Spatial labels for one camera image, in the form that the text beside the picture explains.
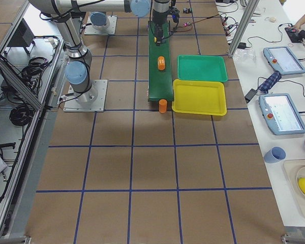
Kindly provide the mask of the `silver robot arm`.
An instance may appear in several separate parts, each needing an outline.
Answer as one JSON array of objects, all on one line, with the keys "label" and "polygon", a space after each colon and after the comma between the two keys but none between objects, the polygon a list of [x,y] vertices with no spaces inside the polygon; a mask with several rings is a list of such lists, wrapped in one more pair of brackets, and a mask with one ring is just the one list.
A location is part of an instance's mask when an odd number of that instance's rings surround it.
[{"label": "silver robot arm", "polygon": [[167,17],[171,15],[173,21],[178,23],[179,14],[174,7],[175,3],[169,1],[123,1],[119,9],[116,8],[116,1],[112,1],[112,9],[99,9],[90,13],[89,20],[94,29],[105,32],[110,28],[110,20],[116,17],[108,17],[107,11],[133,13],[137,17],[145,17],[149,15],[148,28],[154,37],[154,42],[157,46],[163,44],[170,36],[164,35],[164,30],[167,22]]},{"label": "silver robot arm", "polygon": [[88,102],[97,97],[97,90],[90,81],[92,54],[81,39],[80,29],[73,22],[72,13],[125,12],[144,17],[150,11],[149,1],[30,1],[44,15],[45,21],[57,26],[67,48],[71,63],[65,69],[74,93],[79,102]]}]

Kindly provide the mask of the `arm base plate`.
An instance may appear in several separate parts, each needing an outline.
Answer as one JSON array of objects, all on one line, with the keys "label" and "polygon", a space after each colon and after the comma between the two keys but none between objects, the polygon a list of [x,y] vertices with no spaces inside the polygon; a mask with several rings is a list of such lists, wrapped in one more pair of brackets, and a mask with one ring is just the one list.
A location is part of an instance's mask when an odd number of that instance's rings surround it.
[{"label": "arm base plate", "polygon": [[69,93],[71,96],[65,99],[64,112],[103,112],[105,108],[106,93],[108,80],[90,80],[91,89],[80,97],[74,93],[73,88],[69,85]]},{"label": "arm base plate", "polygon": [[107,22],[105,25],[92,25],[90,19],[88,19],[84,34],[87,36],[113,36],[115,35],[117,23],[117,16],[107,16]]}]

